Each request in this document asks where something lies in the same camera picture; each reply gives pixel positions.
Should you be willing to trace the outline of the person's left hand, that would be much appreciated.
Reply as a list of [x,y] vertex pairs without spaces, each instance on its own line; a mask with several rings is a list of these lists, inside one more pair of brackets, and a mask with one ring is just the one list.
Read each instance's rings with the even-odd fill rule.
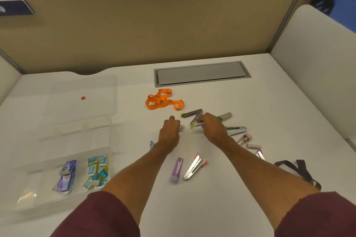
[[166,148],[174,149],[179,143],[179,134],[167,132],[167,120],[164,121],[163,127],[160,129],[158,142]]

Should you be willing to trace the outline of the person's right hand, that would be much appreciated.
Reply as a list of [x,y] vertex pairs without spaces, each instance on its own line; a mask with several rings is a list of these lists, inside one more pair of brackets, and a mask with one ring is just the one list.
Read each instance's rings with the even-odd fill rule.
[[202,126],[206,138],[216,147],[222,149],[233,142],[222,122],[216,117],[216,123],[211,126]]

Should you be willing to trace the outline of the person's right forearm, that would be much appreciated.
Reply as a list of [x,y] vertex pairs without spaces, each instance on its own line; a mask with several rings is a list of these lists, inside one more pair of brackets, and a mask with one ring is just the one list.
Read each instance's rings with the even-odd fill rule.
[[228,136],[213,136],[210,142],[229,159],[274,230],[300,199],[320,192],[302,178],[258,158]]

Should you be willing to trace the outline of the person's left forearm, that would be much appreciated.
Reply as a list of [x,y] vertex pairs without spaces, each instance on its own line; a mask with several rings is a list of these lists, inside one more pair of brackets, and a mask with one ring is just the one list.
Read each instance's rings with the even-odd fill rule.
[[149,199],[158,172],[179,140],[159,140],[140,159],[116,174],[102,189],[118,198],[137,225]]

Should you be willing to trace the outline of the open grey stapler green tip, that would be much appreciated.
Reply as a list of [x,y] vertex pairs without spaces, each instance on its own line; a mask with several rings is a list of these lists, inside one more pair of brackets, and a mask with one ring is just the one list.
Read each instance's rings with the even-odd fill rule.
[[190,122],[190,126],[194,126],[194,123],[197,121],[197,119],[199,118],[200,115],[202,115],[203,113],[203,109],[197,109],[194,111],[190,111],[188,113],[181,113],[180,117],[181,118],[187,118],[190,116],[194,116],[193,120]]

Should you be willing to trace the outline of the open silver green stapler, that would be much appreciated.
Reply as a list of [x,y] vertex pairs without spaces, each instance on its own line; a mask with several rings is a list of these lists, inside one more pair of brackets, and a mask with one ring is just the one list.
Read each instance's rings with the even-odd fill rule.
[[244,126],[225,126],[228,136],[234,136],[247,132],[247,127]]

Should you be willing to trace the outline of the open pink stapler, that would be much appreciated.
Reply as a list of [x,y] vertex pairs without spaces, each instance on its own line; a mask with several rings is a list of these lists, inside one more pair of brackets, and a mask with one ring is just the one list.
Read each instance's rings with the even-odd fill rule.
[[245,133],[240,139],[236,141],[236,143],[240,146],[243,146],[246,144],[248,141],[252,139],[252,136],[249,133]]

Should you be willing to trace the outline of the translucent purple stapler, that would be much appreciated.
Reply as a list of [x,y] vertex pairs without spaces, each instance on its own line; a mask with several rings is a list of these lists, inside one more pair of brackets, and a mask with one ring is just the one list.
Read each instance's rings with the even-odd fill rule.
[[172,182],[173,184],[179,183],[179,178],[180,178],[183,161],[184,161],[184,159],[181,157],[178,157],[176,160],[176,164],[173,168],[173,171],[172,171],[170,179],[169,179],[170,182]]

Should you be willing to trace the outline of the open silver red stapler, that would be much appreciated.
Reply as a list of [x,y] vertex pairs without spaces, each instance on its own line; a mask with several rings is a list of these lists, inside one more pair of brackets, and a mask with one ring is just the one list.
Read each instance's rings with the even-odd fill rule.
[[189,180],[194,174],[200,169],[203,168],[207,165],[208,161],[202,161],[202,158],[200,157],[199,153],[197,153],[194,157],[193,162],[189,166],[187,172],[184,175],[185,180]]

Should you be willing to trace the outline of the pile of blue staple boxes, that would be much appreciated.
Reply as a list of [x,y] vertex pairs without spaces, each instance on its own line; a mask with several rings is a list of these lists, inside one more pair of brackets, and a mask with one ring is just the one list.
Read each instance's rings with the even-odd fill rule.
[[87,166],[88,178],[83,187],[87,190],[103,188],[109,181],[109,155],[90,157]]

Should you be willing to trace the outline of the clear plastic box lid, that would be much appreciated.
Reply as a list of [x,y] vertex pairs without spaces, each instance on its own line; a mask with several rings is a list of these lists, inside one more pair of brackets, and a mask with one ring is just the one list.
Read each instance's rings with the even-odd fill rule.
[[117,83],[118,78],[109,75],[55,84],[40,126],[113,116],[117,112]]

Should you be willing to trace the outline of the beige desk partition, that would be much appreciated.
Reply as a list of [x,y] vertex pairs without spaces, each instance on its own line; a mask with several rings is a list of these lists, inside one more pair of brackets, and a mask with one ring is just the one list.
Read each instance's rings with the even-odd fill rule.
[[0,56],[18,72],[263,54],[297,0],[25,0],[0,16]]

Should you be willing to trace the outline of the purple packaged stapler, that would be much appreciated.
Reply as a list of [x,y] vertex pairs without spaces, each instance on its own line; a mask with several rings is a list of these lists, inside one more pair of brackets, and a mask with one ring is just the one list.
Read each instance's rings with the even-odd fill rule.
[[52,187],[52,190],[64,196],[69,195],[73,190],[75,173],[60,176],[60,179]]
[[76,166],[77,166],[77,160],[67,161],[61,168],[59,175],[66,176],[66,175],[72,174],[72,172],[75,170]]

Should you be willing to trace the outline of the maroon left sleeve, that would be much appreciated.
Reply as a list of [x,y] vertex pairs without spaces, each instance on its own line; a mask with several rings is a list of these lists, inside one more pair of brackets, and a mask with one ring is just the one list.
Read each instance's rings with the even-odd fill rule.
[[109,192],[90,193],[50,237],[141,237],[128,208]]

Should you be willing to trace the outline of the maroon sleeve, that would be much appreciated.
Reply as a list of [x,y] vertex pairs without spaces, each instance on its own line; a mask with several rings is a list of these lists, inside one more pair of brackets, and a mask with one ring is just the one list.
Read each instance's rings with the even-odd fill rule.
[[356,237],[356,205],[336,192],[308,195],[287,212],[274,237]]
[[141,237],[128,208],[109,192],[90,193],[50,237]]

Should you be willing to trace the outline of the white side partition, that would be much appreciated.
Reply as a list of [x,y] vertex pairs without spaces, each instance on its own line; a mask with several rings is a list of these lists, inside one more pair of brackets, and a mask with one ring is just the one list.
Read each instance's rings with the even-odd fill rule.
[[356,152],[356,33],[302,5],[270,55]]

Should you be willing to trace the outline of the clear plastic storage box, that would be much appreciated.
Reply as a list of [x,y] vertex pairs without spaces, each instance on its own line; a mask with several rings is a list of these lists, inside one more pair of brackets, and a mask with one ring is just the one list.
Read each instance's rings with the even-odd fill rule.
[[[112,120],[103,115],[51,124],[19,137],[9,167],[0,173],[0,217],[51,212],[76,204],[96,190],[86,188],[88,159],[111,154]],[[57,190],[66,162],[76,160],[72,186]]]

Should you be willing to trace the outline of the maroon right sleeve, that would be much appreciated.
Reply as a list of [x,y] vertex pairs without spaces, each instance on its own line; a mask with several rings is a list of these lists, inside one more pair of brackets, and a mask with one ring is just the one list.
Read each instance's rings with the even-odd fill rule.
[[274,237],[356,237],[356,205],[336,192],[308,195],[287,212]]

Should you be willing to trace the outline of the blue chair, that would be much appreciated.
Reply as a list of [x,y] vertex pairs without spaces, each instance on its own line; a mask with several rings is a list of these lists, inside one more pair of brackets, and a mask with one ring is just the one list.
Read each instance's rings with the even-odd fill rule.
[[310,0],[310,5],[356,33],[356,0]]

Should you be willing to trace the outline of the blue name plate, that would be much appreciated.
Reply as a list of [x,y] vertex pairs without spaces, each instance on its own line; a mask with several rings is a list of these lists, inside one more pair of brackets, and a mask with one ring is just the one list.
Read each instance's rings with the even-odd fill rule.
[[34,15],[25,0],[0,0],[0,17]]

